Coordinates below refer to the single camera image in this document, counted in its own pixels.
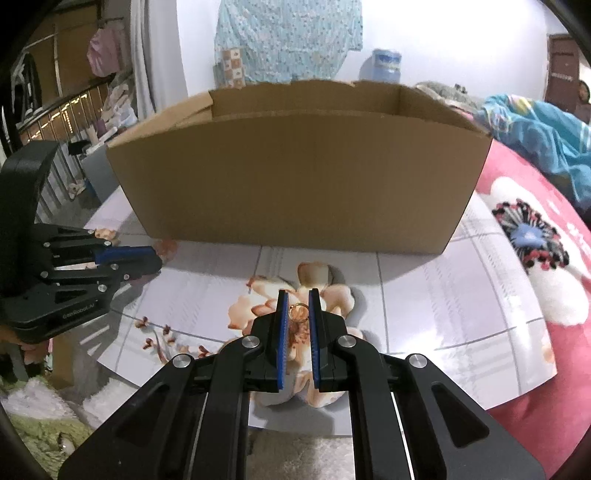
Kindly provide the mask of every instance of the hanging clothes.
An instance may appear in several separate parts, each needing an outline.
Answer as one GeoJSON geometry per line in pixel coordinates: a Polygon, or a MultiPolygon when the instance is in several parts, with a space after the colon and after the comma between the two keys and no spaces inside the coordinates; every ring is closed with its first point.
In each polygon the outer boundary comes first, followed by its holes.
{"type": "Polygon", "coordinates": [[[125,29],[119,22],[99,28],[90,39],[86,53],[92,73],[106,77],[129,68],[131,61],[125,43],[125,29]]]}
{"type": "Polygon", "coordinates": [[[239,48],[247,83],[332,79],[362,30],[361,0],[222,0],[216,63],[239,48]]]}

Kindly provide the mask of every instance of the floor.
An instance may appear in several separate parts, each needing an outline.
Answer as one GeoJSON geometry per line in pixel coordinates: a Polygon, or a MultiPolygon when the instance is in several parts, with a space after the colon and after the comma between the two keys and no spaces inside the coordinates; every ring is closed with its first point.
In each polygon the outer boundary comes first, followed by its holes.
{"type": "Polygon", "coordinates": [[[73,201],[62,204],[51,221],[55,225],[83,228],[100,207],[100,200],[89,190],[84,190],[73,201]]]}

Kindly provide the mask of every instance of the blue plastic bottle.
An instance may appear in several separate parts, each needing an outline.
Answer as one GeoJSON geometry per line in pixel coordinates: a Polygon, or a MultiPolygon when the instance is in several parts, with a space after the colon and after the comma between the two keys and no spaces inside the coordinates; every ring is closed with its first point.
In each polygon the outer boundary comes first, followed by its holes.
{"type": "Polygon", "coordinates": [[[376,82],[400,83],[400,60],[402,55],[397,51],[380,50],[373,53],[374,68],[372,80],[376,82]]]}

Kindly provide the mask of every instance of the white wall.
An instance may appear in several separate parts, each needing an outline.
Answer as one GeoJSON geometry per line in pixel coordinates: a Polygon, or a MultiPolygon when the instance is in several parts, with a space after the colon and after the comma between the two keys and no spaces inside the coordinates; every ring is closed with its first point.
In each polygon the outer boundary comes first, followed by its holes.
{"type": "MultiPolygon", "coordinates": [[[[177,0],[189,95],[213,88],[213,39],[220,0],[177,0]]],[[[349,52],[337,80],[359,78],[374,48],[402,53],[401,81],[464,85],[478,96],[541,99],[547,61],[539,0],[362,0],[363,50],[349,52]]]]}
{"type": "Polygon", "coordinates": [[[547,6],[543,5],[544,8],[544,16],[546,18],[546,29],[548,31],[548,35],[557,35],[557,34],[566,34],[566,28],[562,24],[556,15],[552,13],[552,10],[547,6]]]}
{"type": "Polygon", "coordinates": [[[216,86],[213,40],[219,7],[220,0],[177,0],[178,37],[189,95],[216,86]]]}

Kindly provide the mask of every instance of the box flap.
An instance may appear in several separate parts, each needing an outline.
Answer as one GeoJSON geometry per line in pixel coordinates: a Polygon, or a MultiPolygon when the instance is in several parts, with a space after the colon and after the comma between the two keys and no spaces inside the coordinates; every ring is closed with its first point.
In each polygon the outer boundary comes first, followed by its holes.
{"type": "Polygon", "coordinates": [[[109,143],[109,147],[112,148],[137,138],[170,130],[190,118],[197,117],[201,120],[211,120],[210,107],[212,104],[213,100],[208,92],[189,97],[187,100],[170,106],[123,132],[109,143]]]}

